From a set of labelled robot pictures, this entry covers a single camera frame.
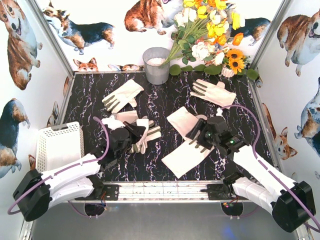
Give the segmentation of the grey striped work glove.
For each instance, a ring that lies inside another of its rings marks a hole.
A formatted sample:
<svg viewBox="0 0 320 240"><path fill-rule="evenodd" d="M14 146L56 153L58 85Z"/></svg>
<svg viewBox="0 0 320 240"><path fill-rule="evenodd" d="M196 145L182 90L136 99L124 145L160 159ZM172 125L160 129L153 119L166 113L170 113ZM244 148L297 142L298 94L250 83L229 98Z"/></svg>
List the grey striped work glove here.
<svg viewBox="0 0 320 240"><path fill-rule="evenodd" d="M109 117L103 118L101 121L104 125L111 130L115 130L117 128L124 128L124 122L132 124L138 119L138 113L136 110L125 111L119 113L112 113Z"/></svg>
<svg viewBox="0 0 320 240"><path fill-rule="evenodd" d="M146 149L148 148L148 142L162 136L161 127L156 126L153 120L149 120L147 118L137 119L134 123L138 127L145 127L145 130L142 138L137 143L131 146L129 152L145 154Z"/></svg>

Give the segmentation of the white glove green fingers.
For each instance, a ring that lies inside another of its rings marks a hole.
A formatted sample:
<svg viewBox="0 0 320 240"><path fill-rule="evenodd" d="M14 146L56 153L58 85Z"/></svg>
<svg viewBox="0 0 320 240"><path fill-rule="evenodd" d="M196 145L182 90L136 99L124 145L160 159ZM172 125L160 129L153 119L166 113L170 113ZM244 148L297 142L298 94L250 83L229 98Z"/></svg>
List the white glove green fingers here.
<svg viewBox="0 0 320 240"><path fill-rule="evenodd" d="M194 128L199 119L207 120L208 118L203 114L193 115L183 106L166 117L168 122L175 130L182 136L184 140L186 135Z"/></svg>

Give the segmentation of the long white glove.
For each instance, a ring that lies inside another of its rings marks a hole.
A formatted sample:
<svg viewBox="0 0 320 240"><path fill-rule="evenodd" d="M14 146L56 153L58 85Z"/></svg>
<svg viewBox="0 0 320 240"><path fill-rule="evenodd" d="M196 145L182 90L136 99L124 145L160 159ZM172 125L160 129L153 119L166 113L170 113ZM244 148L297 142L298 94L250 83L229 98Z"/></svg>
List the long white glove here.
<svg viewBox="0 0 320 240"><path fill-rule="evenodd" d="M214 149L214 146L205 148L196 140L186 140L161 161L179 179L198 166Z"/></svg>

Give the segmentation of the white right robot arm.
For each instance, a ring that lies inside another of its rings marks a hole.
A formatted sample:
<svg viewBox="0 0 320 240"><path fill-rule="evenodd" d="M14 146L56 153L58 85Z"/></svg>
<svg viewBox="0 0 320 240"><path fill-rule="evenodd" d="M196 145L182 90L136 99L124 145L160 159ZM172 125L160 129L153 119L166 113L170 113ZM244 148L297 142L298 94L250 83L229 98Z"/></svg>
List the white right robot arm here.
<svg viewBox="0 0 320 240"><path fill-rule="evenodd" d="M285 176L258 156L247 140L232 134L221 116L200 118L186 137L208 150L211 147L225 154L229 161L253 176L235 172L223 179L223 190L243 197L269 212L277 225L288 233L305 224L316 214L311 186Z"/></svg>

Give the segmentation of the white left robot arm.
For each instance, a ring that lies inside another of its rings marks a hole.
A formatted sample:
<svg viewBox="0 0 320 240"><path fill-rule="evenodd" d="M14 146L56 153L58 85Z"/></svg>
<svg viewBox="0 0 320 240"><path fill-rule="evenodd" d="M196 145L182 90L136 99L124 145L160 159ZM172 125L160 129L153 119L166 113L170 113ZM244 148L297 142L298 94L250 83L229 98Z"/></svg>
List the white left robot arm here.
<svg viewBox="0 0 320 240"><path fill-rule="evenodd" d="M97 173L141 141L149 126L147 119L139 119L137 123L93 119L102 126L105 144L64 166L43 172L33 169L25 174L13 193L13 206L18 207L25 221L32 222L63 202L103 195L104 185Z"/></svg>

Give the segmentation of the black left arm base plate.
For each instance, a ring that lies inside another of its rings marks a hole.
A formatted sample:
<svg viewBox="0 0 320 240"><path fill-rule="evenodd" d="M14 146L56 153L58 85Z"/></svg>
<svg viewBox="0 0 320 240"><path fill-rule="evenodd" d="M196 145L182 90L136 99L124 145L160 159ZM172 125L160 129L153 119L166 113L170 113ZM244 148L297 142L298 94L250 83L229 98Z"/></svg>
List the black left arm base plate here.
<svg viewBox="0 0 320 240"><path fill-rule="evenodd" d="M76 201L117 201L119 197L120 186L118 184L105 184L96 175L87 176L93 187L91 194L75 198Z"/></svg>

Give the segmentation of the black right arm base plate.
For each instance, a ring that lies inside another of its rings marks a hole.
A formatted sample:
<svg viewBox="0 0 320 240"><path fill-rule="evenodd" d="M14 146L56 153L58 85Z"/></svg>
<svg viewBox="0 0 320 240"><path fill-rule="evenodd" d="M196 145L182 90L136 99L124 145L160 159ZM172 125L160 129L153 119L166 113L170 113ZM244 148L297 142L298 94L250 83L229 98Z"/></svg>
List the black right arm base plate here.
<svg viewBox="0 0 320 240"><path fill-rule="evenodd" d="M232 200L236 198L239 200L245 200L245 197L236 195L234 188L232 187L232 184L234 184L236 180L240 179L241 177L244 177L242 173L235 172L228 177L225 177L222 180L222 183L207 184L204 189L200 190L200 192L207 193L209 200Z"/></svg>

